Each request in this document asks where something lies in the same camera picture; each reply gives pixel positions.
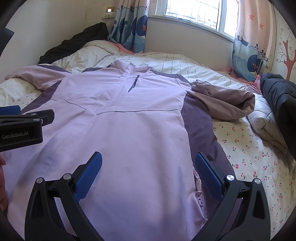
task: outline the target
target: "chest pocket zipper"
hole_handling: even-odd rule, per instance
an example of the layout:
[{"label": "chest pocket zipper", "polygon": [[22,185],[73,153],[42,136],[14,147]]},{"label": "chest pocket zipper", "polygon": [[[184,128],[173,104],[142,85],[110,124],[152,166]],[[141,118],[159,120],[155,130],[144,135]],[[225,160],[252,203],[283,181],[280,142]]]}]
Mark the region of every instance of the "chest pocket zipper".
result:
[{"label": "chest pocket zipper", "polygon": [[133,85],[130,87],[130,89],[128,90],[128,92],[130,92],[136,86],[136,83],[137,83],[139,77],[140,77],[139,75],[136,77]]}]

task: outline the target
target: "lavender jacket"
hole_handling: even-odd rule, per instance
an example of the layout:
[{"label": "lavender jacket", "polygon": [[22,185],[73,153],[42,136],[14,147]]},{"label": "lavender jacket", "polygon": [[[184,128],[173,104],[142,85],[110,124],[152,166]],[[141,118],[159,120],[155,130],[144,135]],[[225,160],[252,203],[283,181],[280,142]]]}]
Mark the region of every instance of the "lavender jacket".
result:
[{"label": "lavender jacket", "polygon": [[237,119],[255,103],[247,91],[192,86],[180,75],[120,60],[79,74],[23,67],[12,77],[45,90],[23,112],[55,112],[41,144],[4,152],[8,218],[22,236],[36,178],[59,179],[99,151],[103,166],[80,205],[105,240],[191,240],[217,205],[198,184],[192,158],[203,152],[225,175],[234,175],[210,115]]}]

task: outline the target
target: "window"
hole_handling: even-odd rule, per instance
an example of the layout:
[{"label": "window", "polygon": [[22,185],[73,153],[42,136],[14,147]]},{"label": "window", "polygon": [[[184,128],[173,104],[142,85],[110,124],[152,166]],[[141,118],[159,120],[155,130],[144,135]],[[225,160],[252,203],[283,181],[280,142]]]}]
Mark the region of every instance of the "window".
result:
[{"label": "window", "polygon": [[158,0],[157,15],[183,19],[234,39],[239,0]]}]

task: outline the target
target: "blue gripper pad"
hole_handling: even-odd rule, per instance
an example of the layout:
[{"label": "blue gripper pad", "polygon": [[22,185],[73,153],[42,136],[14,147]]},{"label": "blue gripper pad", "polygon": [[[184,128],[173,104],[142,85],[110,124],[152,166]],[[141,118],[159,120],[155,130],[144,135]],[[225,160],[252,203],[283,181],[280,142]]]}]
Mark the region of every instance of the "blue gripper pad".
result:
[{"label": "blue gripper pad", "polygon": [[84,199],[91,188],[97,174],[99,173],[103,163],[102,155],[98,152],[84,169],[75,184],[74,198],[77,202]]},{"label": "blue gripper pad", "polygon": [[20,114],[20,106],[12,105],[0,107],[0,115],[19,115]]},{"label": "blue gripper pad", "polygon": [[221,202],[224,198],[223,184],[207,162],[206,157],[200,153],[196,154],[194,167],[211,197],[218,202]]}]

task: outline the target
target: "window sill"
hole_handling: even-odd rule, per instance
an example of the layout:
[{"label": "window sill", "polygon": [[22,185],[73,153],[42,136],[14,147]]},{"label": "window sill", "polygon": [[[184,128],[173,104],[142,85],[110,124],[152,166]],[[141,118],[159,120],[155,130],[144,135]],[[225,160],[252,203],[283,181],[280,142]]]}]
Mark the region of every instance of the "window sill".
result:
[{"label": "window sill", "polygon": [[183,23],[183,24],[187,24],[187,25],[191,25],[191,26],[194,26],[194,27],[197,27],[197,28],[200,28],[200,29],[203,29],[205,31],[208,31],[210,33],[213,33],[215,35],[218,35],[220,36],[221,38],[224,38],[230,42],[234,42],[233,39],[213,30],[213,29],[210,29],[208,27],[205,27],[203,25],[200,25],[200,24],[197,24],[197,23],[192,23],[192,22],[188,22],[186,20],[182,20],[182,19],[177,19],[177,18],[170,18],[170,17],[166,17],[166,16],[156,16],[156,15],[148,15],[148,18],[156,18],[156,19],[162,19],[162,20],[168,20],[168,21],[173,21],[173,22],[177,22],[177,23]]}]

